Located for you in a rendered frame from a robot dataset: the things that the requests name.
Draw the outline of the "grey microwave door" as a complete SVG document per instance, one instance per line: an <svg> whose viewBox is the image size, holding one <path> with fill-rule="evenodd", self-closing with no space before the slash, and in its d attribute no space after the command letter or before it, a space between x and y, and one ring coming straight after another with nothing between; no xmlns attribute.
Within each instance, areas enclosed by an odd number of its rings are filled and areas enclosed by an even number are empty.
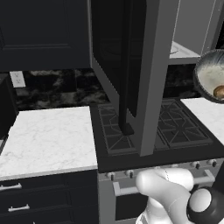
<svg viewBox="0 0 224 224"><path fill-rule="evenodd" d="M153 153L179 0L134 0L127 123L140 156ZM89 0L91 66L119 122L123 0Z"/></svg>

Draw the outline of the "white microwave turntable plate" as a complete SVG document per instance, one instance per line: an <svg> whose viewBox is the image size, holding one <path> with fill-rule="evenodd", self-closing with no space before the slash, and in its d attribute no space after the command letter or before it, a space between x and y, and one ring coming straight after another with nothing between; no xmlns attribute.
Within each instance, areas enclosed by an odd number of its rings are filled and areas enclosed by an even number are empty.
<svg viewBox="0 0 224 224"><path fill-rule="evenodd" d="M171 52L170 52L170 58L171 59L182 59L182 58L198 58L199 55L188 49L184 46L176 43L175 41L171 44Z"/></svg>

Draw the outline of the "grey speckled bowl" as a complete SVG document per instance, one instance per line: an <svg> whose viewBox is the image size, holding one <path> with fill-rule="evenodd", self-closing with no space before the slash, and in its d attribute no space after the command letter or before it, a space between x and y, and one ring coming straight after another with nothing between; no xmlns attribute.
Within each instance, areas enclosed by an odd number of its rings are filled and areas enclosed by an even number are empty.
<svg viewBox="0 0 224 224"><path fill-rule="evenodd" d="M212 50L200 57L194 68L193 83L204 98L224 104L224 99L214 96L214 89L224 86L224 50Z"/></svg>

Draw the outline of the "dark upper cupboard door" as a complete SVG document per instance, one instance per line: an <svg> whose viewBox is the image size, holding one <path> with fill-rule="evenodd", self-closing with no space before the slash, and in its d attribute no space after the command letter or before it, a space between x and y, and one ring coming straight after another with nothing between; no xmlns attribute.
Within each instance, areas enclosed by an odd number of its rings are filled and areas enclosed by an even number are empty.
<svg viewBox="0 0 224 224"><path fill-rule="evenodd" d="M0 71L89 68L88 0L0 0Z"/></svg>

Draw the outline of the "brown mushroom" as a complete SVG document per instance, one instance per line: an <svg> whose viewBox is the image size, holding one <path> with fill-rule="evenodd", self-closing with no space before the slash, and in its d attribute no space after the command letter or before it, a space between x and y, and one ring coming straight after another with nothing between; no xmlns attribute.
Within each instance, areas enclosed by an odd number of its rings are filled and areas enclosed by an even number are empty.
<svg viewBox="0 0 224 224"><path fill-rule="evenodd" d="M224 99L224 86L220 85L213 91L213 95L218 99Z"/></svg>

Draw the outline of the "grey microwave oven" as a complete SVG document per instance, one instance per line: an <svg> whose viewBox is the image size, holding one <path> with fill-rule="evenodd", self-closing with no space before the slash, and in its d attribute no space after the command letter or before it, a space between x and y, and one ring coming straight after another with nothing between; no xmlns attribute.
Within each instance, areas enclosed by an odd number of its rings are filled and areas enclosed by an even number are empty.
<svg viewBox="0 0 224 224"><path fill-rule="evenodd" d="M224 0L179 0L173 41L199 55L169 59L170 65L193 64L216 47L224 20Z"/></svg>

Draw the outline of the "black gas hob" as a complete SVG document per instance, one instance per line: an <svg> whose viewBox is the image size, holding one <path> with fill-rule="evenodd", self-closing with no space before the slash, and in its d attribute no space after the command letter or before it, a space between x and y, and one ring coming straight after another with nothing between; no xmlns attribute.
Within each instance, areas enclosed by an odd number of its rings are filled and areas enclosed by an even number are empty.
<svg viewBox="0 0 224 224"><path fill-rule="evenodd" d="M100 173L224 158L224 145L179 100L162 102L155 147L144 157L120 131L112 105L93 105L90 112Z"/></svg>

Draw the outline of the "dark drawer front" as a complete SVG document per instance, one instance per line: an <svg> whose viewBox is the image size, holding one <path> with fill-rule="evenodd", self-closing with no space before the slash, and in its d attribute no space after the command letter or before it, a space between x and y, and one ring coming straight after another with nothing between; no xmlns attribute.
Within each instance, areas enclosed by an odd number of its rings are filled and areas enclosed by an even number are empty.
<svg viewBox="0 0 224 224"><path fill-rule="evenodd" d="M80 196L82 200L89 200L90 203L97 202L97 173L92 171L77 171L63 174L54 174L41 177L20 178L1 181L0 186L9 187L20 184L20 189L0 190L0 199L19 194L27 195L40 190L53 188L70 188Z"/></svg>
<svg viewBox="0 0 224 224"><path fill-rule="evenodd" d="M97 206L61 208L0 217L0 224L99 224Z"/></svg>

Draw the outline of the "dark tall cabinet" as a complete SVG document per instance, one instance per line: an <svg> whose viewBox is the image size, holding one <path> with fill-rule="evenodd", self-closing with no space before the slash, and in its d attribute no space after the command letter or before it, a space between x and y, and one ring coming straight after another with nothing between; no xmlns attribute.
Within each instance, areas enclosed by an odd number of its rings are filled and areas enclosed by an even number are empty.
<svg viewBox="0 0 224 224"><path fill-rule="evenodd" d="M6 138L18 116L16 92L11 77L0 73L0 142Z"/></svg>

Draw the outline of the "white wall socket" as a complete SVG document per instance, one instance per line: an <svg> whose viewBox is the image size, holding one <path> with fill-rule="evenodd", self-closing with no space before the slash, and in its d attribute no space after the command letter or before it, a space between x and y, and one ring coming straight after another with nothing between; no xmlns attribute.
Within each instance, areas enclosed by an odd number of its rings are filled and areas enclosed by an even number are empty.
<svg viewBox="0 0 224 224"><path fill-rule="evenodd" d="M25 78L22 71L10 72L10 77L14 88L25 87Z"/></svg>

